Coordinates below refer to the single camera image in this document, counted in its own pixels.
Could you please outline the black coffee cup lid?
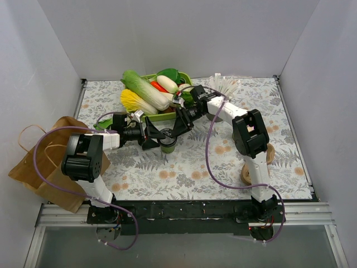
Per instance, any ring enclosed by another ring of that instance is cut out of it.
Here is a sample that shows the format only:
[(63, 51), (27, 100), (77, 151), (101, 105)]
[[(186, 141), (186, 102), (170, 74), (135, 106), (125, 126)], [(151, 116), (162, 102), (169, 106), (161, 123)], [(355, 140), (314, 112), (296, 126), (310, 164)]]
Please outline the black coffee cup lid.
[(165, 138), (158, 139), (158, 143), (163, 147), (172, 147), (176, 145), (177, 137), (172, 135), (172, 129), (163, 128), (160, 132), (165, 136)]

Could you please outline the green paper coffee cup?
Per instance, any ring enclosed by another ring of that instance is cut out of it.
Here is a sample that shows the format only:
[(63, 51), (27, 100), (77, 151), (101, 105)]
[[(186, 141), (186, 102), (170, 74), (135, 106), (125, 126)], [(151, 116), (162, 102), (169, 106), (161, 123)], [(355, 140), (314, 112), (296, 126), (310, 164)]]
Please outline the green paper coffee cup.
[(176, 145), (160, 145), (161, 151), (165, 154), (171, 154), (174, 152)]

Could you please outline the brown cardboard cup carrier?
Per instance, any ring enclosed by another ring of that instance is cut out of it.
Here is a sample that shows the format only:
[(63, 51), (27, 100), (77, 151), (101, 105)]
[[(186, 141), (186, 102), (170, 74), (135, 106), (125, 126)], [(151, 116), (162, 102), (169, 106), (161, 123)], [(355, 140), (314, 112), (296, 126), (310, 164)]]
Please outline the brown cardboard cup carrier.
[[(271, 143), (268, 143), (267, 144), (267, 156), (266, 156), (267, 165), (270, 165), (273, 162), (273, 160), (275, 158), (275, 153), (276, 153), (276, 151), (275, 151), (274, 146)], [(246, 185), (252, 184), (247, 164), (243, 165), (241, 173), (240, 173), (240, 178), (244, 184), (246, 184)]]

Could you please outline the brown paper bag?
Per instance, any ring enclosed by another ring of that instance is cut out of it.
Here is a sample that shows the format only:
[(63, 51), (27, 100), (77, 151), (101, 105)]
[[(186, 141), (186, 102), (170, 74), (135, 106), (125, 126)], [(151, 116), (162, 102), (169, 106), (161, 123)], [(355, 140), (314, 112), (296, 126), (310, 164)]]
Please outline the brown paper bag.
[[(88, 128), (72, 118), (61, 117), (50, 131), (46, 131), (35, 147), (14, 167), (9, 176), (22, 182), (37, 195), (70, 212), (77, 212), (85, 191), (61, 171), (69, 138), (74, 133), (94, 134), (104, 131)], [(103, 152), (101, 176), (110, 162)]]

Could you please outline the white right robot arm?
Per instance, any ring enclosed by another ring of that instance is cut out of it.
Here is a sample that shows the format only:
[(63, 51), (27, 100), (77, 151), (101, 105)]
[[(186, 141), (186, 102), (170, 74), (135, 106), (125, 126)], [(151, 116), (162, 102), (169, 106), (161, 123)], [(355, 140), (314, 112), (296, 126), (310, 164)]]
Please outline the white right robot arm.
[(269, 136), (260, 111), (239, 108), (229, 102), (228, 97), (208, 87), (191, 86), (190, 94), (194, 105), (188, 109), (181, 106), (176, 110), (172, 136), (178, 137), (193, 129), (194, 121), (206, 114), (230, 124), (233, 128), (233, 141), (243, 156), (250, 176), (252, 214), (259, 222), (267, 221), (278, 205), (278, 194), (270, 186), (267, 164)]

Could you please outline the green plastic tray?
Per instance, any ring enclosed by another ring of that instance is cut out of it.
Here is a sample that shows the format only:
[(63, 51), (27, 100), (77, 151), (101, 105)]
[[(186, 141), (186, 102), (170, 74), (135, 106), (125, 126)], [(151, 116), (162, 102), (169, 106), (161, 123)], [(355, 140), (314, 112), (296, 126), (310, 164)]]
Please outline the green plastic tray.
[[(183, 73), (183, 72), (180, 72), (180, 71), (178, 71), (178, 72), (181, 75), (180, 83), (177, 84), (178, 87), (181, 84), (189, 84), (189, 85), (192, 84), (191, 78), (186, 73)], [(150, 83), (152, 81), (156, 81), (157, 75), (156, 74), (150, 74), (150, 75), (144, 75), (144, 76), (141, 76), (141, 77), (143, 79), (147, 80)], [(176, 107), (172, 103), (172, 98), (176, 93), (174, 93), (174, 94), (171, 94), (169, 92), (168, 93), (160, 92), (160, 93), (169, 100), (170, 106), (167, 109), (165, 109), (164, 111), (159, 111), (158, 110), (158, 114), (149, 115), (149, 116), (144, 114), (145, 116), (148, 116), (152, 122), (171, 120), (171, 119), (175, 118), (175, 109), (176, 109)]]

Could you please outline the bok choy toy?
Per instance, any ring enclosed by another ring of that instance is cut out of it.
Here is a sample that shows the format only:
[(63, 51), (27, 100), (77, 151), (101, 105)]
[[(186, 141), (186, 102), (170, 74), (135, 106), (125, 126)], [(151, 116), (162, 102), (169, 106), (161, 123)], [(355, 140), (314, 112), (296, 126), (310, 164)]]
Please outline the bok choy toy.
[(186, 106), (190, 106), (194, 103), (193, 97), (191, 95), (191, 90), (194, 87), (189, 84), (181, 84), (178, 86), (178, 91), (181, 93), (180, 97), (184, 100)]

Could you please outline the small green cabbage toy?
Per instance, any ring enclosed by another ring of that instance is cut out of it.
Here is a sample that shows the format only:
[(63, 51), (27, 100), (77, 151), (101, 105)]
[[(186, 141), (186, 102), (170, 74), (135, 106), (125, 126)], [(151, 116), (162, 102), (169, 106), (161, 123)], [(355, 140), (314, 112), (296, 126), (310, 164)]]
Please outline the small green cabbage toy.
[(112, 125), (113, 120), (111, 118), (98, 121), (98, 123), (93, 124), (93, 127), (97, 130), (108, 129)]

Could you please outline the yellow napa cabbage toy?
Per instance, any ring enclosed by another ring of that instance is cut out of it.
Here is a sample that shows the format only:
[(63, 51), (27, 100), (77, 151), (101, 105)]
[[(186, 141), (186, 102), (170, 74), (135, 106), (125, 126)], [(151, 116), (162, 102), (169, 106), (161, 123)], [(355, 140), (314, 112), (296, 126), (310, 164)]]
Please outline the yellow napa cabbage toy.
[(142, 99), (139, 95), (129, 89), (124, 89), (120, 94), (120, 101), (122, 105), (129, 112), (142, 111), (145, 115), (158, 114), (158, 110)]

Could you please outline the white radish toy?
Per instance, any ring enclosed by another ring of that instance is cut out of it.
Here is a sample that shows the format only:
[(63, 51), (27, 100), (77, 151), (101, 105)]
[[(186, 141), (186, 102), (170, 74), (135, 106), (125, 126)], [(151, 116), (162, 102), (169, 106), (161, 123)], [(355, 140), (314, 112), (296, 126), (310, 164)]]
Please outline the white radish toy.
[(166, 91), (168, 91), (171, 94), (174, 94), (178, 91), (177, 84), (173, 80), (171, 80), (170, 78), (164, 75), (157, 76), (156, 81), (161, 87), (163, 87)]

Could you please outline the green leafy vegetable toy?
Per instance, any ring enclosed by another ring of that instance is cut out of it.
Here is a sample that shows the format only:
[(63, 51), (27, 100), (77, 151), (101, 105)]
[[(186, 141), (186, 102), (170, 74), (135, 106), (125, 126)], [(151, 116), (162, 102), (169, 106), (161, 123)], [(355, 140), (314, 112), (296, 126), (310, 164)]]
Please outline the green leafy vegetable toy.
[(174, 81), (176, 84), (180, 83), (181, 75), (177, 69), (174, 68), (167, 68), (164, 70), (159, 71), (157, 76), (163, 75)]

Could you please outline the green napa cabbage toy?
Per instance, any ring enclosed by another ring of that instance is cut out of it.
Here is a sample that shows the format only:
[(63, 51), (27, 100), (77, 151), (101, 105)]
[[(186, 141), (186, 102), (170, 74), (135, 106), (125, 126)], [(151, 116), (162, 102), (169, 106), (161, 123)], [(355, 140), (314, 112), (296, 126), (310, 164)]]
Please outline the green napa cabbage toy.
[(136, 93), (159, 111), (164, 111), (170, 106), (169, 100), (134, 70), (126, 70), (123, 73), (121, 82), (127, 89)]

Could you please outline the floral table mat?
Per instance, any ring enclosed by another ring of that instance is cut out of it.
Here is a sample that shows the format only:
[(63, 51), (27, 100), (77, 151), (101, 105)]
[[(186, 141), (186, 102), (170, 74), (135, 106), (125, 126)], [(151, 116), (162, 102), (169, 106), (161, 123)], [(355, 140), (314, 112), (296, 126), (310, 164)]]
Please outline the floral table mat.
[[(271, 184), (284, 199), (311, 199), (298, 147), (272, 78), (241, 79), (231, 100), (261, 112), (275, 158), (269, 165)], [(106, 186), (119, 200), (249, 199), (240, 172), (244, 160), (232, 140), (232, 127), (206, 117), (180, 136), (173, 153), (143, 151), (136, 142), (108, 151)]]

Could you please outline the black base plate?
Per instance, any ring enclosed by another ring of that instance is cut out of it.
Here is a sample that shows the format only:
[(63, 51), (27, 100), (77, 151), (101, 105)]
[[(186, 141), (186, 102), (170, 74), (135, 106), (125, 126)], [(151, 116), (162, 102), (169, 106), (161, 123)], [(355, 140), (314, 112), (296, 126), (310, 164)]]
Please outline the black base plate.
[(268, 229), (284, 221), (281, 205), (259, 214), (250, 200), (127, 200), (115, 204), (121, 209), (91, 205), (86, 222), (115, 227), (123, 236), (136, 233), (248, 236), (252, 224)]

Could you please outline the aluminium frame rail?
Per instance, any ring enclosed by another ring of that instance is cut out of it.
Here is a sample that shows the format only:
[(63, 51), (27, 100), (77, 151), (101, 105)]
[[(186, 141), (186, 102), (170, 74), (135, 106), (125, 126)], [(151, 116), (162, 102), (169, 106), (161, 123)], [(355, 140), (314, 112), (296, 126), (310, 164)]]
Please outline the aluminium frame rail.
[[(82, 205), (75, 214), (54, 204), (43, 204), (37, 217), (24, 267), (36, 266), (46, 227), (87, 227), (85, 220), (88, 210), (88, 204)], [(349, 266), (327, 202), (287, 203), (285, 211), (285, 226), (324, 226), (337, 267)]]

